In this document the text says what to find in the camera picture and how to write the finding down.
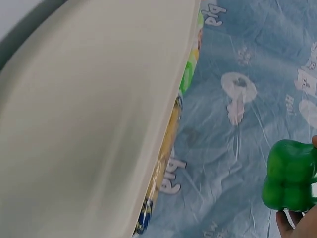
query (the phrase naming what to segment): white plastic container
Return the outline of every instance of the white plastic container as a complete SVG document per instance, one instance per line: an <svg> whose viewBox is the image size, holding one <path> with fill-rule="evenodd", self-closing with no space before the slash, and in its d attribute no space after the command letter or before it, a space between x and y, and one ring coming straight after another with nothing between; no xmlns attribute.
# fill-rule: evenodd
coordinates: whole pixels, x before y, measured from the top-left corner
<svg viewBox="0 0 317 238"><path fill-rule="evenodd" d="M69 0L0 74L0 237L130 238L199 1Z"/></svg>

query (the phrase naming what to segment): blue surface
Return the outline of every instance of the blue surface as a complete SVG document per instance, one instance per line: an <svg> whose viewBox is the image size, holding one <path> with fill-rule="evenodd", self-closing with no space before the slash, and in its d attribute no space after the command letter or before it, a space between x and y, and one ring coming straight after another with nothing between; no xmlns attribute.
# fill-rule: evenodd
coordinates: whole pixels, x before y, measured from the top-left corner
<svg viewBox="0 0 317 238"><path fill-rule="evenodd" d="M276 141L317 134L317 2L201 8L208 24L174 146L183 164L168 179L178 190L160 194L141 237L279 238L261 188Z"/></svg>

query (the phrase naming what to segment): packaging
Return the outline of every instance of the packaging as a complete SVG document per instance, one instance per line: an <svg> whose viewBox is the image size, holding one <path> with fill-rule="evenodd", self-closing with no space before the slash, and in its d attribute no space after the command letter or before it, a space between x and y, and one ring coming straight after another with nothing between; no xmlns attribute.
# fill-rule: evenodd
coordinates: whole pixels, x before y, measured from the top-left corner
<svg viewBox="0 0 317 238"><path fill-rule="evenodd" d="M155 202L159 195L159 190L164 179L165 170L177 135L179 120L182 113L182 95L188 90L192 83L194 71L199 58L199 51L203 37L203 24L203 16L201 13L199 13L196 27L197 37L194 40L189 59L186 64L186 68L179 88L179 93L175 100L174 108L172 110L170 120L165 131L163 143L150 180L150 184L148 186L148 190L142 205L141 213L135 227L133 237L137 236L138 234L142 234L147 229L152 210L154 209Z"/></svg>

